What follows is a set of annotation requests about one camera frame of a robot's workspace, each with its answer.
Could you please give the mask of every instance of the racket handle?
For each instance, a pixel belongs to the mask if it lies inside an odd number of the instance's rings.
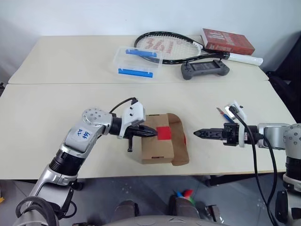
[[[259,57],[253,57],[253,56],[247,56],[242,54],[236,54],[236,53],[229,53],[228,58],[225,58],[227,60],[251,64],[260,66],[263,63],[263,59]]]

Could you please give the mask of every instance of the white table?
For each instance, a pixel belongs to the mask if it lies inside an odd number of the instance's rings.
[[[133,46],[137,36],[42,37],[32,49],[10,84],[52,83],[167,83],[267,81],[255,65],[223,60],[230,68],[226,76],[203,75],[190,81],[182,78],[181,65],[162,65],[154,78],[117,74],[113,58],[120,46]],[[199,36],[192,36],[200,41]]]
[[[201,128],[222,128],[225,119],[216,107],[223,107],[234,99],[244,106],[249,125],[295,123],[267,81],[248,84],[10,84],[0,98],[0,178],[38,178],[83,110],[98,106],[109,111],[121,100],[132,96],[139,98],[147,114],[175,113],[180,117],[187,138],[189,164],[176,167],[169,163],[142,165],[139,139],[134,141],[134,152],[127,153],[127,140],[117,140],[111,135],[97,141],[79,171],[80,178],[253,172],[250,145],[245,148],[224,146],[222,141],[204,140],[193,135]],[[274,150],[274,153],[278,170],[284,171],[285,152]],[[257,154],[258,170],[270,172],[272,164],[268,149],[257,149]]]

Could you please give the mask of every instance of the book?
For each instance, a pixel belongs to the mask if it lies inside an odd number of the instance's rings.
[[[201,37],[206,49],[244,55],[252,55],[255,51],[248,39],[241,34],[203,28]]]

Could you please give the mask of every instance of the handwritten label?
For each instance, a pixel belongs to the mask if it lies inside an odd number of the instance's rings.
[[[72,138],[76,141],[87,141],[92,136],[92,133],[89,130],[84,128],[78,128],[73,134]]]

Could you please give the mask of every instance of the red tape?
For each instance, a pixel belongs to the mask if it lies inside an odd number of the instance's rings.
[[[171,140],[171,129],[169,126],[156,127],[158,140]]]

